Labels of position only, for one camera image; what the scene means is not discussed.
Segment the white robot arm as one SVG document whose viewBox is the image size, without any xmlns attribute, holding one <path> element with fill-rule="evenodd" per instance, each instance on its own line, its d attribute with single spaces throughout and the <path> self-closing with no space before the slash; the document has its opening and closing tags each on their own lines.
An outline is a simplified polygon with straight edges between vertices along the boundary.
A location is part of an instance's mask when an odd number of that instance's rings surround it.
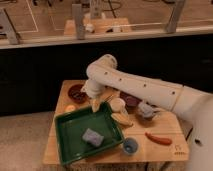
<svg viewBox="0 0 213 171">
<path fill-rule="evenodd" d="M 193 125 L 189 160 L 185 171 L 213 171 L 213 93 L 181 84 L 124 73 L 110 54 L 88 65 L 83 90 L 97 98 L 105 86 L 171 111 Z"/>
</svg>

